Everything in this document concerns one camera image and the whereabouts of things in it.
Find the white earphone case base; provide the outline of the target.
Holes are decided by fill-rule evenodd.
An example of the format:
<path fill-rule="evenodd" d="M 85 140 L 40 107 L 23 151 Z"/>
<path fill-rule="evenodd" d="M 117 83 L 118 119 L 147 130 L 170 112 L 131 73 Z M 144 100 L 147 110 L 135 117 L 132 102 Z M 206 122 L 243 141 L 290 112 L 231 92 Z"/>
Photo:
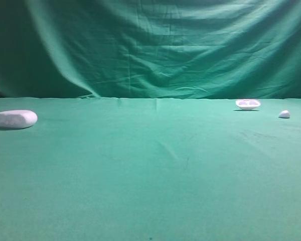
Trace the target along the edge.
<path fill-rule="evenodd" d="M 257 99 L 238 99 L 235 104 L 240 110 L 254 110 L 261 106 Z"/>

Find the white earphone case lid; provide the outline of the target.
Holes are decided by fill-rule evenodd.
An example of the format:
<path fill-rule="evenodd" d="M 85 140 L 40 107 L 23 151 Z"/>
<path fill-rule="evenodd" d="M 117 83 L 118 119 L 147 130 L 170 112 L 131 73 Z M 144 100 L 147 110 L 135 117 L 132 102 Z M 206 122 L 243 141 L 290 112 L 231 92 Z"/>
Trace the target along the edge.
<path fill-rule="evenodd" d="M 25 129 L 32 127 L 38 116 L 31 110 L 7 110 L 0 112 L 0 127 L 9 129 Z"/>

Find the green backdrop cloth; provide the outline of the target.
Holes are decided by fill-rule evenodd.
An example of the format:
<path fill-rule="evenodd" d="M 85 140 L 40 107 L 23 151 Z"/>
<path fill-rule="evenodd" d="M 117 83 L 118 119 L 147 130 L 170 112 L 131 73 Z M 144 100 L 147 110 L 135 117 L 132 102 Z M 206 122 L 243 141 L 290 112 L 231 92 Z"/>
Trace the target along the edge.
<path fill-rule="evenodd" d="M 0 97 L 301 98 L 301 1 L 0 1 Z"/>

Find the green table cloth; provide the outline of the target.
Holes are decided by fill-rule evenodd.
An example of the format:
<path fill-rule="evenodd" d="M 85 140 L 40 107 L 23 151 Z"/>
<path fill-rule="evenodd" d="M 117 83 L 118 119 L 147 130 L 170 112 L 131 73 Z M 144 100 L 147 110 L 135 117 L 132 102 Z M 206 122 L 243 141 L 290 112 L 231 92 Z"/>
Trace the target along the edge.
<path fill-rule="evenodd" d="M 0 129 L 0 240 L 301 240 L 301 99 L 0 98 L 12 109 L 38 122 Z"/>

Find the small white earbud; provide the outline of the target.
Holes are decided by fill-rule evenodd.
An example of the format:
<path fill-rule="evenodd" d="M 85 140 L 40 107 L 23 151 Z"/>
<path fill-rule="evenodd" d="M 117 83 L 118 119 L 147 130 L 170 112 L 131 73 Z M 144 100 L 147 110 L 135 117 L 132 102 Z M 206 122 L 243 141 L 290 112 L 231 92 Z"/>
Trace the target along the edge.
<path fill-rule="evenodd" d="M 290 118 L 291 114 L 288 110 L 283 110 L 278 115 L 279 118 Z"/>

